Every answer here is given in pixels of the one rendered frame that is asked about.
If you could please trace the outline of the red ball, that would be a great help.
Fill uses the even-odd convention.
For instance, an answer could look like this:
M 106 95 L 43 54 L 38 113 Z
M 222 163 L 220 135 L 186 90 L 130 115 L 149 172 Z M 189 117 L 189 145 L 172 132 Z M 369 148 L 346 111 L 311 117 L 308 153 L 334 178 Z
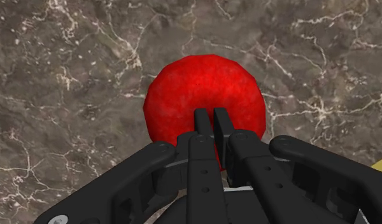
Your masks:
M 225 108 L 235 129 L 266 130 L 264 98 L 255 78 L 224 57 L 189 55 L 167 65 L 151 82 L 143 105 L 153 142 L 177 144 L 177 137 L 194 129 L 194 111 Z

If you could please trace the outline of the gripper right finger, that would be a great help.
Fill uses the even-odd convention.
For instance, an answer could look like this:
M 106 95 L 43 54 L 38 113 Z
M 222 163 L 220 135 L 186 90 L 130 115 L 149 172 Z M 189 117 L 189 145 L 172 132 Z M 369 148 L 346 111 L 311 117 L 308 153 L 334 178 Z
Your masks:
M 347 224 L 324 210 L 331 188 L 341 188 L 355 200 L 370 224 L 382 224 L 382 172 L 290 136 L 269 144 L 256 133 L 236 130 L 226 109 L 214 110 L 214 133 L 227 140 L 221 161 L 231 186 L 251 183 L 270 224 Z M 315 198 L 308 201 L 286 177 L 276 159 L 284 158 L 317 171 Z

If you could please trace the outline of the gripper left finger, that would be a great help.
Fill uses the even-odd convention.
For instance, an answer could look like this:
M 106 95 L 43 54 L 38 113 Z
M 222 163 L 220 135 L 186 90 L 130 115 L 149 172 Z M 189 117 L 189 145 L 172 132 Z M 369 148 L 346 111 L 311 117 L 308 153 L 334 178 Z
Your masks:
M 145 146 L 39 215 L 33 224 L 229 224 L 213 130 L 205 109 L 173 146 Z

